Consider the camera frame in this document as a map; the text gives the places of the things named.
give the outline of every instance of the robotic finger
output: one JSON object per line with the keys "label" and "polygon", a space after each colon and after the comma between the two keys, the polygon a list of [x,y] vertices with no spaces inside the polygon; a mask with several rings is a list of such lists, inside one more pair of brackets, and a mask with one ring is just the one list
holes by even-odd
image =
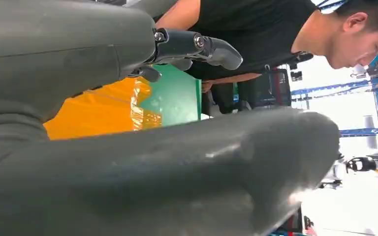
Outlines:
{"label": "robotic finger", "polygon": [[[196,32],[158,29],[154,38],[156,52],[145,64],[172,64],[180,70],[188,70],[191,60],[198,60],[235,70],[243,62],[240,53],[227,42]],[[160,74],[150,73],[152,71],[152,68],[142,66],[131,75],[143,76],[148,81],[155,82]]]}

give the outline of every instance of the metal screw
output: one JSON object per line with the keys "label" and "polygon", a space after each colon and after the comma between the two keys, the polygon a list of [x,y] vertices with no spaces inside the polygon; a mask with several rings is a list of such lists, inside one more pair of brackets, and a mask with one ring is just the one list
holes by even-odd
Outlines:
{"label": "metal screw", "polygon": [[160,32],[156,32],[154,34],[154,39],[157,41],[157,42],[164,42],[166,41],[166,37],[164,36],[163,33],[160,33]]}
{"label": "metal screw", "polygon": [[195,39],[195,45],[198,47],[198,48],[203,48],[204,46],[204,41],[203,41],[203,38],[201,36],[196,36]]}

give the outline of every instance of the man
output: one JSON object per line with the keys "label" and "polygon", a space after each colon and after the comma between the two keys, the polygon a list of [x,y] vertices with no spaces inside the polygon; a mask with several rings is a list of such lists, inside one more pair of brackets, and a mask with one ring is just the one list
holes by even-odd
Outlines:
{"label": "man", "polygon": [[325,56],[334,69],[368,65],[378,54],[378,0],[349,0],[331,14],[311,0],[178,0],[157,27],[220,38],[241,53],[235,71],[194,62],[188,73],[204,92],[257,78],[298,52]]}

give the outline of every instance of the green board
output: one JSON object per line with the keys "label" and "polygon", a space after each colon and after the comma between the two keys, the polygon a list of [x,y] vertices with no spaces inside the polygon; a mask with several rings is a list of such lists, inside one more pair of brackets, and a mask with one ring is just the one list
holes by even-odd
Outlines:
{"label": "green board", "polygon": [[150,84],[152,95],[141,107],[160,113],[163,126],[200,120],[201,82],[171,65],[155,68],[162,77]]}

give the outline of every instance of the man's ear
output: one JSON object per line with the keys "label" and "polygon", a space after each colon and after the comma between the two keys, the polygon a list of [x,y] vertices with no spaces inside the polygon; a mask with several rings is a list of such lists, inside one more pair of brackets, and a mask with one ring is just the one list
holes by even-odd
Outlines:
{"label": "man's ear", "polygon": [[346,19],[343,30],[345,32],[359,32],[366,26],[368,18],[367,13],[357,12]]}

